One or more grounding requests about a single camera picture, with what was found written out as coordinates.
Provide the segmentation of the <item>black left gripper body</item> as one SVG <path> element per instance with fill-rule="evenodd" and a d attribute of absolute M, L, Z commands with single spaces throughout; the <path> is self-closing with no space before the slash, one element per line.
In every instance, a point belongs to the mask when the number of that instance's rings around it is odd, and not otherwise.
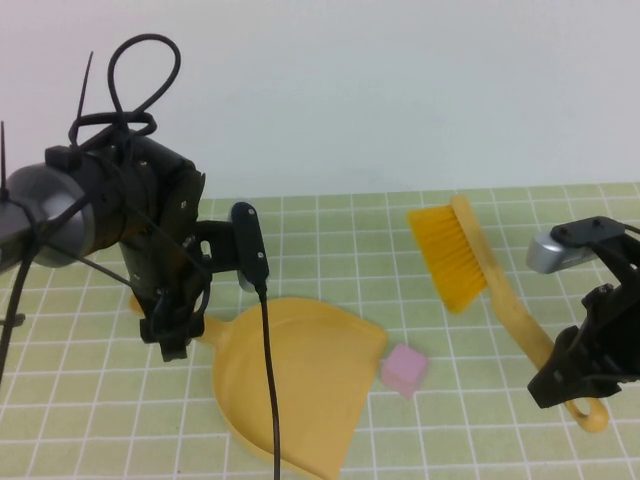
<path fill-rule="evenodd" d="M 147 343 L 187 345 L 204 333 L 196 308 L 209 276 L 197 264 L 194 227 L 169 222 L 124 241 L 124 260 L 142 311 L 140 334 Z"/>

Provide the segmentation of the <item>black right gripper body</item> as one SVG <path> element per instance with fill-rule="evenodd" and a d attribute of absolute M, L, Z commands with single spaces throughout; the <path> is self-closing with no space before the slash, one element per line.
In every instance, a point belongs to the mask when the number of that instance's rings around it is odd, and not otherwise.
<path fill-rule="evenodd" d="M 586 327 L 581 349 L 589 385 L 639 381 L 639 293 L 603 284 L 584 299 Z"/>

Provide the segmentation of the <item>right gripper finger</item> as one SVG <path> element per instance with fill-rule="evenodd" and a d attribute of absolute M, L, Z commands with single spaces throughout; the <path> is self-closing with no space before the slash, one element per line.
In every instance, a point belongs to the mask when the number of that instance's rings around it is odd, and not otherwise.
<path fill-rule="evenodd" d="M 580 398 L 606 398 L 620 391 L 623 370 L 613 365 L 549 363 L 528 383 L 528 391 L 541 408 Z"/>
<path fill-rule="evenodd" d="M 576 325 L 562 330 L 553 348 L 553 365 L 557 370 L 599 370 L 596 351 L 585 332 Z"/>

